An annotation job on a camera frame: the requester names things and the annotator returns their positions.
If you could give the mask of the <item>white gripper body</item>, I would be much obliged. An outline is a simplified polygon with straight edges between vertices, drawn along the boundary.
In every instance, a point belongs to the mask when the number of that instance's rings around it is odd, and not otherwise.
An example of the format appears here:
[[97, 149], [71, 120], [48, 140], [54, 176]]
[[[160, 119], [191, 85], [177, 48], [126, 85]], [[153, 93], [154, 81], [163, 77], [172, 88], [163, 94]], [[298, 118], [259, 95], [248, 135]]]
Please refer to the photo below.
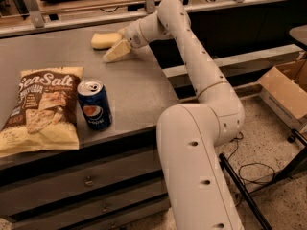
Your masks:
[[148, 41], [141, 31], [141, 20], [131, 22], [124, 30], [124, 38], [130, 43], [132, 48], [141, 48], [148, 44]]

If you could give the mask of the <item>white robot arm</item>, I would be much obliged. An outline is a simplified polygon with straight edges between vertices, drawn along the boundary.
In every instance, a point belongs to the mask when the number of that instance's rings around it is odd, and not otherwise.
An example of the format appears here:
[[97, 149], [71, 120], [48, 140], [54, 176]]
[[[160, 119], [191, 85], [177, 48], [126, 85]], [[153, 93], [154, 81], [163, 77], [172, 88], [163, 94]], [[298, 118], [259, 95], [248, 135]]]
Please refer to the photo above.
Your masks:
[[112, 62], [152, 41], [172, 37], [197, 95], [167, 108], [156, 126], [157, 148], [177, 230], [244, 230], [215, 148], [241, 131], [245, 110], [220, 68], [191, 30], [179, 0], [130, 23], [104, 55]]

